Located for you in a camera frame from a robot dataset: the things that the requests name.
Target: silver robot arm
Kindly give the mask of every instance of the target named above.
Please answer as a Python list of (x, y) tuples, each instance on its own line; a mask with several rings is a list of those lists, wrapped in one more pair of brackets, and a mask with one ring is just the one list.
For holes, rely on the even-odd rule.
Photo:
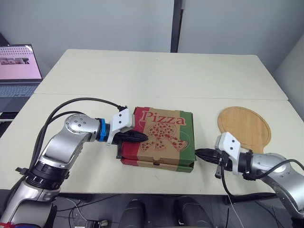
[(44, 227), (52, 201), (60, 192), (60, 185), (69, 177), (69, 170), (83, 144), (95, 140), (111, 144), (116, 133), (124, 133), (134, 127), (133, 119), (129, 109), (113, 116), (110, 124), (106, 124), (104, 119), (90, 118), (85, 114), (69, 116), (63, 129), (48, 142), (33, 170), (27, 173), (27, 178), (16, 190), (0, 222)]
[[(233, 174), (243, 173), (247, 180), (255, 180), (255, 177), (286, 160), (276, 153), (241, 153), (239, 141), (229, 132), (218, 137), (215, 148), (222, 156), (227, 153), (232, 160)], [(304, 176), (296, 172), (290, 163), (283, 164), (261, 180), (275, 191), (293, 218), (304, 219)]]

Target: wooden pizza peel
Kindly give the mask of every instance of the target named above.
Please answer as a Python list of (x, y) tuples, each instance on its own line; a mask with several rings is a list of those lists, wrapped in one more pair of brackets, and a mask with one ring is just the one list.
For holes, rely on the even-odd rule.
[(263, 153), (263, 148), (271, 139), (267, 122), (257, 113), (243, 107), (229, 107), (218, 116), (221, 133), (230, 132), (241, 143), (241, 147), (255, 153)]

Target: laptop screen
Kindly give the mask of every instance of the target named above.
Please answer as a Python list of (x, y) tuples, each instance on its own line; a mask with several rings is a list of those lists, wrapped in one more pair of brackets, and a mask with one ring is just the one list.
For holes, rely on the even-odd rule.
[(31, 45), (0, 47), (0, 81), (41, 81)]

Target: red pizza box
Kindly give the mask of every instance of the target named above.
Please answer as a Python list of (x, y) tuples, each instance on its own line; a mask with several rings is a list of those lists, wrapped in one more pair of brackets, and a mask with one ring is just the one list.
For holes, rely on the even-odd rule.
[(192, 113), (137, 107), (134, 117), (133, 130), (145, 133), (149, 139), (123, 142), (123, 164), (192, 171), (195, 161)]

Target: gray wall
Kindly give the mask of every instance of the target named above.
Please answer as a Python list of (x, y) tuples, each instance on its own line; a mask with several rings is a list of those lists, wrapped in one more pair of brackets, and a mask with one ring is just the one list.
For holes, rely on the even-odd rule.
[(186, 0), (179, 52), (258, 55), (273, 73), (304, 32), (304, 0)]
[(275, 71), (274, 78), (304, 120), (304, 34)]
[(65, 50), (169, 52), (173, 0), (1, 0), (0, 32), (34, 47), (42, 75)]

